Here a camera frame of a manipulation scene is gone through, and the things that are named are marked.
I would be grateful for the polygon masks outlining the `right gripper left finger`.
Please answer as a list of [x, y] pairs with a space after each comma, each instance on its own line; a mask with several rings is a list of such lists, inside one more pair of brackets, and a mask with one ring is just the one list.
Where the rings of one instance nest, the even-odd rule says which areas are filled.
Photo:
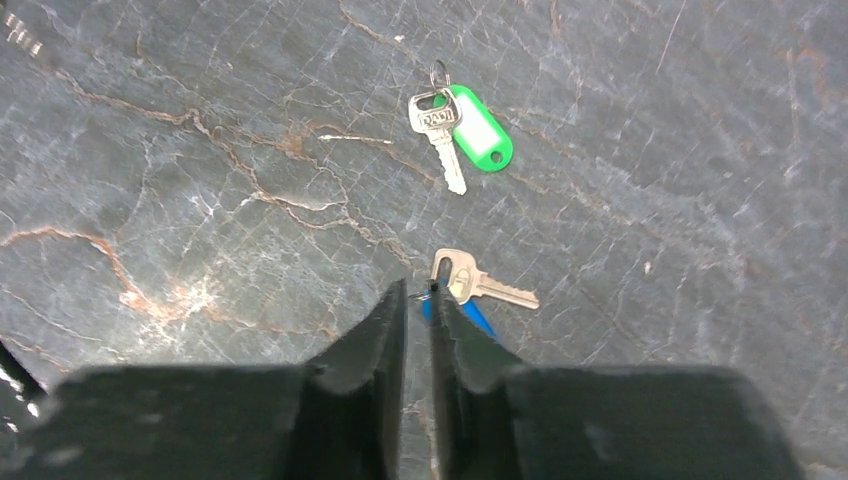
[[393, 479], [407, 285], [293, 364], [81, 370], [37, 403], [5, 479]]

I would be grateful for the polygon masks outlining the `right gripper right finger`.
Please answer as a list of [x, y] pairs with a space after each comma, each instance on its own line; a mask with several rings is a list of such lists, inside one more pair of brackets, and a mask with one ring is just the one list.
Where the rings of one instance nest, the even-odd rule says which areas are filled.
[[429, 285], [444, 479], [800, 479], [765, 396], [715, 366], [534, 365]]

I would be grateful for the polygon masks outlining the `blue tagged key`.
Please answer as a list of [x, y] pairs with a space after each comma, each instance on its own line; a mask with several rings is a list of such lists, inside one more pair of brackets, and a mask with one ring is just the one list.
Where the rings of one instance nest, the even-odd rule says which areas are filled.
[[492, 338], [497, 334], [476, 305], [477, 297], [491, 297], [510, 304], [536, 310], [540, 302], [535, 293], [506, 285], [480, 270], [471, 253], [454, 248], [436, 251], [431, 269], [431, 279], [446, 287], [460, 305], [463, 313], [480, 330]]

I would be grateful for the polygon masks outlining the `grey metal key holder plate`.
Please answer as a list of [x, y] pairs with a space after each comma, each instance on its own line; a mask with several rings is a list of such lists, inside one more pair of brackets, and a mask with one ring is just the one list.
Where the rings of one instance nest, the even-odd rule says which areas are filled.
[[1, 37], [37, 62], [43, 65], [51, 64], [49, 49], [27, 24], [7, 7], [5, 1], [1, 2]]

